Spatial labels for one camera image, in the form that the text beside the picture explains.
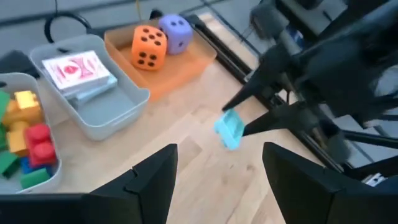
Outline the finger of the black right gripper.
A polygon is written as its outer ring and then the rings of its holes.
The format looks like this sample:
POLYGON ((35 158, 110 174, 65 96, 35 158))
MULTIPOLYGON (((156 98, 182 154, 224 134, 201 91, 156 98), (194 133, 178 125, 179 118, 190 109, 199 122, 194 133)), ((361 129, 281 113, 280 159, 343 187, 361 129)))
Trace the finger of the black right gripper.
POLYGON ((309 131, 317 126, 317 117, 305 103, 281 105, 245 125, 243 136, 275 129, 309 131))
POLYGON ((228 111, 239 105, 250 96, 261 91, 265 86, 273 84, 280 74, 280 57, 275 53, 264 55, 260 66, 255 70, 249 81, 222 108, 228 111))

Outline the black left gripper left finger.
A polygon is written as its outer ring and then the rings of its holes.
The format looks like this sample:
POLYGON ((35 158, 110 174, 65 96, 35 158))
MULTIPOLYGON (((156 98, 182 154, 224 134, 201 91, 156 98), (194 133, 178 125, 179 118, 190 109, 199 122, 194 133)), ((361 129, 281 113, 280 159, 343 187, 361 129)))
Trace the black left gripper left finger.
POLYGON ((177 175, 178 146, 168 144, 89 194, 89 222, 165 223, 177 175))

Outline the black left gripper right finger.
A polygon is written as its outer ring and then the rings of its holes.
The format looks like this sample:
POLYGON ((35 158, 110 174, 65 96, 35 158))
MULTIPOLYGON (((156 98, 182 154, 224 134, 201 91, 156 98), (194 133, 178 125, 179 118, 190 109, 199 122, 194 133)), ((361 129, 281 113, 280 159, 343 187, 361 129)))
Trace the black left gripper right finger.
POLYGON ((397 224, 397 177, 370 186, 273 142, 262 161, 286 223, 397 224))

